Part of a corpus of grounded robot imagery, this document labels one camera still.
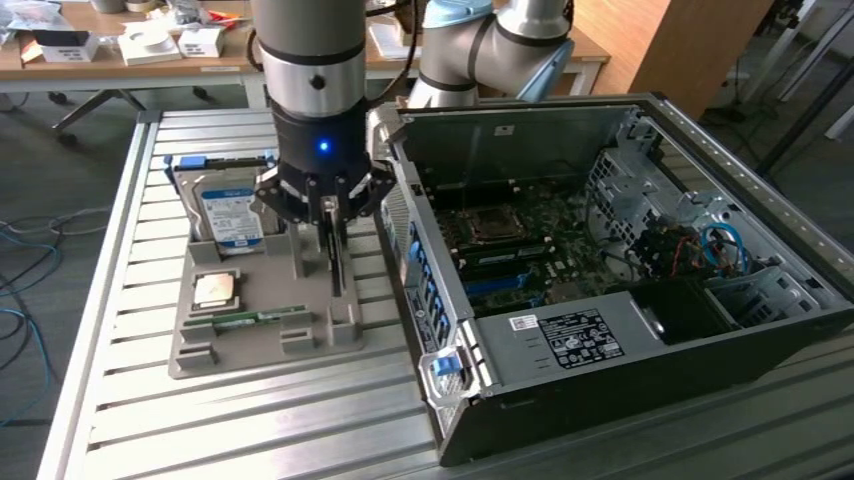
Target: aluminum workbench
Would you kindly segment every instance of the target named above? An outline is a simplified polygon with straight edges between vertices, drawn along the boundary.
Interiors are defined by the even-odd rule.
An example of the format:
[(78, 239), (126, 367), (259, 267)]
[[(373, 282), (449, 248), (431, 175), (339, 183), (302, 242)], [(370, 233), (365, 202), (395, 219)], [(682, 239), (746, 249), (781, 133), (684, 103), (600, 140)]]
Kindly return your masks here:
[(351, 229), (365, 349), (173, 380), (189, 222), (163, 156), (261, 155), (274, 145), (263, 110), (143, 113), (40, 479), (797, 479), (854, 465), (848, 330), (750, 385), (441, 468), (371, 222)]

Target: blue hard drive label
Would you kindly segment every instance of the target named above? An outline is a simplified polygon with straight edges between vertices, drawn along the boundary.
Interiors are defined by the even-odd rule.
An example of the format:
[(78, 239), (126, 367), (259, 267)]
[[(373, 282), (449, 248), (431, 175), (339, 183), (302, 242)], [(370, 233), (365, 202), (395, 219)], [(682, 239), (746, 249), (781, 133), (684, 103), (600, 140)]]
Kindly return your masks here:
[(205, 216), (214, 239), (226, 248), (249, 248), (262, 241), (262, 221), (251, 209), (254, 202), (255, 192), (251, 188), (202, 192)]

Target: barcode label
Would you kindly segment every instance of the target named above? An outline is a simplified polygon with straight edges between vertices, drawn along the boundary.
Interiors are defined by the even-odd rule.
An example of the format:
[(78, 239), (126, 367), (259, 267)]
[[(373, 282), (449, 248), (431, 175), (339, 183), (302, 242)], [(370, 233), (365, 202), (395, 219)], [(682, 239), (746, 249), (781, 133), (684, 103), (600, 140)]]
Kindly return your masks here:
[(537, 315), (525, 315), (522, 317), (510, 318), (510, 326), (514, 331), (528, 330), (529, 328), (537, 328)]

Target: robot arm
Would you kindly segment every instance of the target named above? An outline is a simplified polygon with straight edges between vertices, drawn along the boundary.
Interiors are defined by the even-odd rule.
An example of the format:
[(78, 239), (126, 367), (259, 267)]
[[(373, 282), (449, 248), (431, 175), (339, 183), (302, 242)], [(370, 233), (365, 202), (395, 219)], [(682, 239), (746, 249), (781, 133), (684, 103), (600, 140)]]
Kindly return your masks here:
[(573, 0), (433, 0), (410, 108), (478, 103), (478, 83), (540, 102), (573, 52)]
[(279, 143), (257, 195), (291, 223), (318, 226), (330, 251), (394, 185), (366, 153), (365, 1), (253, 0)]
[[(491, 0), (433, 0), (411, 106), (474, 104), (475, 82), (541, 100), (572, 51), (566, 6), (511, 0), (493, 13)], [(335, 272), (347, 222), (394, 186), (366, 152), (365, 0), (253, 0), (253, 11), (279, 143), (257, 195), (287, 222), (318, 227)]]

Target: white box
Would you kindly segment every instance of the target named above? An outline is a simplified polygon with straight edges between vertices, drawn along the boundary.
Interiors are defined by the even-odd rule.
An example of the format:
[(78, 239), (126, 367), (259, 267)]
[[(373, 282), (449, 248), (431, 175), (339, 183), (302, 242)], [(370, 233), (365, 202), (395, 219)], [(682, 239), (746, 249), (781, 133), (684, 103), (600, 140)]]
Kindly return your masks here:
[(183, 58), (175, 40), (165, 31), (127, 32), (119, 37), (119, 48), (129, 66)]
[(90, 32), (34, 32), (44, 61), (79, 63), (95, 60), (98, 36)]
[(225, 43), (222, 28), (201, 28), (182, 33), (178, 48), (187, 57), (219, 57)]

